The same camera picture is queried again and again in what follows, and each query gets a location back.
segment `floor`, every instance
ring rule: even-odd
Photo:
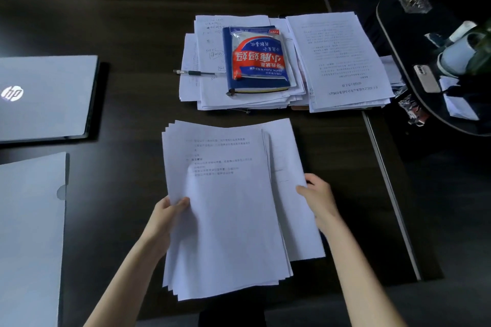
[[[360,15],[377,0],[348,0]],[[387,290],[409,325],[488,326],[491,321],[491,142],[442,137],[406,168],[433,233],[445,279]],[[341,296],[266,311],[269,327],[349,326]],[[141,327],[196,326],[197,315],[142,321]]]

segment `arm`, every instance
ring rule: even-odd
[[[107,287],[84,327],[134,326],[157,262],[170,245],[175,218],[189,206],[189,198],[171,206],[159,201],[143,231]]]
[[[352,326],[406,326],[339,215],[329,184],[311,173],[305,179],[310,183],[297,186],[297,192],[305,197],[328,240]]]

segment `hp logo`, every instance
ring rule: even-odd
[[[19,86],[10,86],[2,91],[1,96],[5,101],[13,102],[19,100],[23,94],[24,90]]]

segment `blue notebook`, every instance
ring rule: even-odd
[[[286,90],[290,88],[290,81],[288,80],[288,75],[286,74],[286,69],[284,68],[284,63],[282,65],[282,69],[271,68],[271,65],[274,65],[274,57],[281,57],[283,59],[283,51],[281,47],[281,42],[278,41],[278,44],[274,47],[265,47],[264,45],[260,45],[261,38],[251,39],[242,49],[240,54],[250,53],[252,55],[261,55],[259,57],[270,57],[268,60],[268,64],[270,65],[266,70],[270,70],[269,73],[273,72],[275,75],[274,78],[266,78],[261,76],[260,70],[261,67],[250,66],[252,65],[252,61],[244,59],[244,65],[237,68],[237,65],[241,64],[236,61],[236,65],[234,67],[232,62],[232,57],[234,54],[233,47],[233,39],[231,35],[231,29],[233,31],[250,31],[254,30],[255,32],[268,32],[271,29],[276,29],[275,26],[264,26],[260,28],[247,28],[247,27],[224,27],[223,28],[223,40],[224,40],[224,53],[225,53],[225,68],[227,70],[227,81],[228,81],[228,89],[229,94],[234,93],[261,93],[261,92],[276,92],[280,90]],[[234,79],[234,70],[235,76],[237,75],[237,71],[240,71],[240,78]]]

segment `smartphone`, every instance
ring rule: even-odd
[[[426,93],[438,94],[441,92],[440,86],[428,65],[414,65],[414,71],[416,71]]]

